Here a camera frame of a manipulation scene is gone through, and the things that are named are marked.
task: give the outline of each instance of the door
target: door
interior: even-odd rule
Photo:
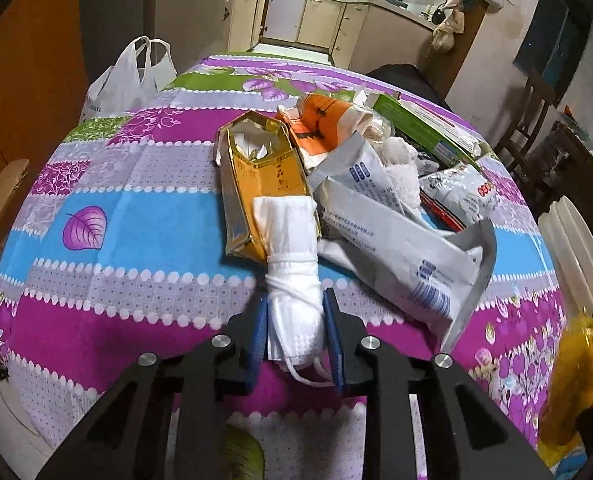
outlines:
[[[146,0],[145,33],[170,43],[178,73],[226,50],[225,0]]]
[[[369,6],[347,4],[333,48],[334,66],[347,69],[352,61],[354,48],[366,21]]]
[[[264,38],[296,43],[305,10],[305,0],[270,0]]]
[[[234,0],[230,25],[230,52],[246,52],[252,46],[257,0]]]
[[[307,0],[299,43],[329,49],[338,30],[339,14],[343,4],[332,0]]]
[[[263,13],[266,0],[257,0],[256,14],[254,15],[254,28],[252,29],[252,48],[259,44],[260,35],[264,26]]]

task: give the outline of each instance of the table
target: table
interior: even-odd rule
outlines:
[[[211,162],[217,128],[245,110],[291,107],[302,92],[347,99],[362,86],[401,92],[475,133],[454,114],[367,76],[299,60],[212,56],[146,108],[83,123],[59,145],[0,263],[0,351],[53,447],[142,352],[173,356],[211,338],[263,276],[261,266],[224,255]],[[453,356],[534,446],[564,322],[561,295],[512,179],[493,158],[481,166],[500,195],[498,258]],[[320,278],[370,334],[419,358],[435,351],[422,325],[351,274],[321,262]],[[227,407],[242,438],[260,445],[254,460],[267,478],[360,478],[363,399],[339,399],[265,363],[254,394],[227,399]],[[423,460],[417,469],[426,476]]]

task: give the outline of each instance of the green box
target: green box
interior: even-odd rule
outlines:
[[[459,162],[463,162],[472,164],[478,171],[481,171],[479,165],[470,155],[410,110],[401,106],[394,97],[387,94],[379,95],[373,108],[388,119],[395,128],[418,142],[420,146],[423,146],[448,167],[453,168]]]

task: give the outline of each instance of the orange package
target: orange package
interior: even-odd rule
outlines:
[[[363,134],[372,117],[365,108],[319,94],[305,94],[296,102],[296,108],[279,107],[276,114],[277,119],[288,125],[292,142],[299,147],[308,172],[354,132]]]

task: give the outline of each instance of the purple leaf print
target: purple leaf print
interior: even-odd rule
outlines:
[[[87,206],[70,215],[63,229],[63,244],[71,251],[100,249],[107,225],[103,209],[96,205]]]
[[[289,97],[281,88],[266,88],[265,90],[261,90],[260,94],[267,103],[285,101]]]
[[[290,79],[291,74],[285,70],[272,70],[271,68],[247,68],[248,74],[251,75],[271,75],[281,79]]]
[[[318,86],[318,88],[320,88],[321,90],[325,91],[325,92],[339,92],[341,90],[347,90],[349,87],[347,85],[343,85],[342,83],[333,83],[331,81],[315,81],[315,84]]]
[[[310,83],[310,81],[292,81],[292,86],[300,92],[310,93],[317,90],[317,85]]]
[[[246,92],[254,92],[256,90],[271,88],[273,86],[274,83],[272,81],[268,81],[267,79],[248,79],[243,83],[243,90]]]

